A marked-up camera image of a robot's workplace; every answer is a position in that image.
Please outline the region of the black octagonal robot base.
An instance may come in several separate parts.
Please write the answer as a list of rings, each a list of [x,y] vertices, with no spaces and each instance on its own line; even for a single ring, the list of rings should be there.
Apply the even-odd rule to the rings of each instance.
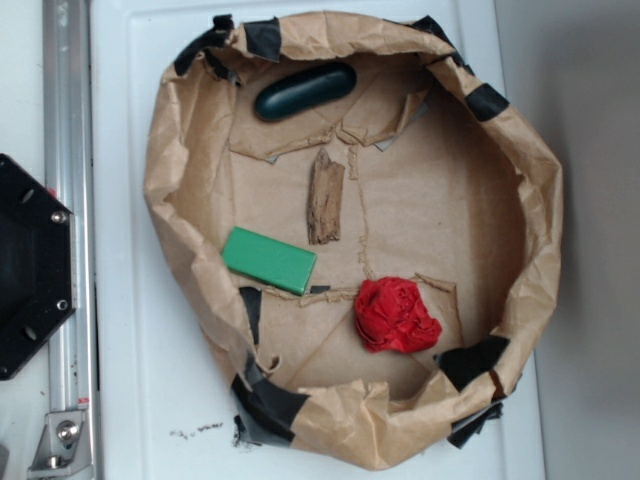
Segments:
[[[1,156],[1,379],[30,361],[75,311],[73,213]]]

